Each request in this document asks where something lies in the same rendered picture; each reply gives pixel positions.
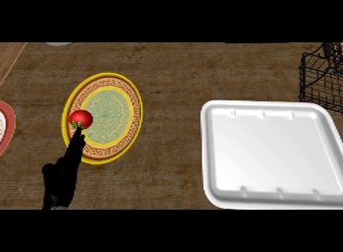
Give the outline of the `red tomato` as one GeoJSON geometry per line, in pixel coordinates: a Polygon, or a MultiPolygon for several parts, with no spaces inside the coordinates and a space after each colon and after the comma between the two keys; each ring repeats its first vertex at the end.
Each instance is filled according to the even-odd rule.
{"type": "Polygon", "coordinates": [[[72,127],[87,129],[93,123],[93,115],[87,110],[75,110],[68,117],[68,122],[72,127]]]}

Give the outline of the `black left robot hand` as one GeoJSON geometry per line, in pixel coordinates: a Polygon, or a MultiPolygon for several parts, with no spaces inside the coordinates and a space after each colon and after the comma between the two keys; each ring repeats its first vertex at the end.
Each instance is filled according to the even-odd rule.
{"type": "Polygon", "coordinates": [[[56,210],[70,207],[81,162],[83,148],[86,145],[81,128],[77,128],[70,140],[65,155],[56,163],[43,166],[43,209],[56,210]]]}

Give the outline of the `white tray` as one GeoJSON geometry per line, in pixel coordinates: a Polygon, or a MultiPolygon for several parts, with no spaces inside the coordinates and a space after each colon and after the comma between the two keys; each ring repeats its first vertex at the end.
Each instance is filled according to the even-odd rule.
{"type": "Polygon", "coordinates": [[[212,100],[201,135],[204,192],[218,207],[343,210],[343,142],[320,105],[212,100]]]}

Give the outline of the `yellow patterned plate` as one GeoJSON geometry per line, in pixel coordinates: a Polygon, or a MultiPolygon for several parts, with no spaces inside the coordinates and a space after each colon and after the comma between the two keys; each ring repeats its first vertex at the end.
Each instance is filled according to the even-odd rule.
{"type": "Polygon", "coordinates": [[[68,119],[75,110],[86,110],[93,116],[92,126],[83,130],[86,146],[81,161],[108,163],[127,152],[142,125],[142,98],[130,79],[117,73],[101,73],[75,87],[61,116],[65,144],[70,144],[75,131],[68,119]]]}

